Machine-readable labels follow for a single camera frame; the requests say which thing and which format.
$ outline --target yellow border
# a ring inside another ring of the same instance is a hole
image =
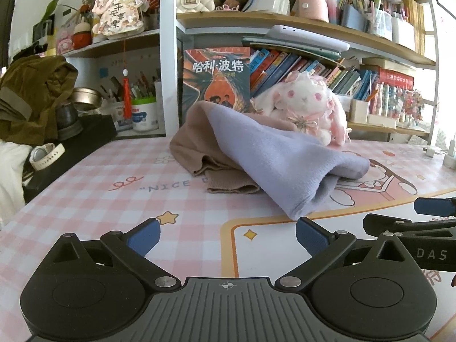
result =
[[[439,192],[422,194],[419,196],[431,198],[434,196],[441,196],[454,192],[455,187],[440,190]],[[308,217],[312,220],[318,220],[322,218],[330,218],[337,216],[347,216],[357,213],[363,213],[368,211],[376,211],[384,208],[396,207],[398,205],[404,205],[412,203],[418,196],[411,196],[407,199],[401,199],[398,201],[390,201],[382,204],[375,204],[363,207],[362,209],[356,209],[356,207],[344,208],[341,210],[315,212]],[[236,254],[236,243],[234,241],[234,230],[240,226],[252,226],[252,225],[268,225],[268,224],[281,224],[293,222],[287,216],[275,216],[275,217],[251,217],[251,218],[238,218],[227,221],[220,228],[220,246],[222,254],[222,277],[224,278],[236,278],[239,277],[239,270],[237,266],[237,254]],[[449,337],[456,330],[456,314],[448,320],[448,322],[437,331],[432,337],[433,342],[449,342]]]

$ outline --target olive green garment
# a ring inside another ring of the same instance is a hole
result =
[[[70,97],[77,77],[63,56],[14,61],[0,80],[0,139],[27,145],[56,140],[55,108]]]

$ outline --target pink checkered tablecloth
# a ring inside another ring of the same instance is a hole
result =
[[[442,167],[441,156],[427,158],[419,147],[354,141],[342,150],[371,159],[369,178],[358,186],[339,186],[314,219],[456,190],[456,174]],[[160,219],[161,238],[147,258],[184,281],[226,274],[224,225],[283,218],[283,212],[264,193],[206,193],[204,177],[191,177],[174,160],[168,139],[111,142],[61,176],[0,232],[0,341],[24,342],[30,336],[19,297],[61,234],[98,239],[110,230],[126,232],[149,217]],[[343,224],[343,217],[337,219]]]

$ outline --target crosshair symbol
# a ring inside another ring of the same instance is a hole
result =
[[[231,289],[232,287],[235,287],[233,283],[230,283],[227,281],[226,283],[220,284],[221,287],[224,287],[226,290]]]

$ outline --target lavender garment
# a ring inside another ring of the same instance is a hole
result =
[[[208,114],[220,149],[268,194],[289,218],[315,211],[340,177],[359,179],[369,160],[324,147],[313,136],[263,126],[227,107]]]

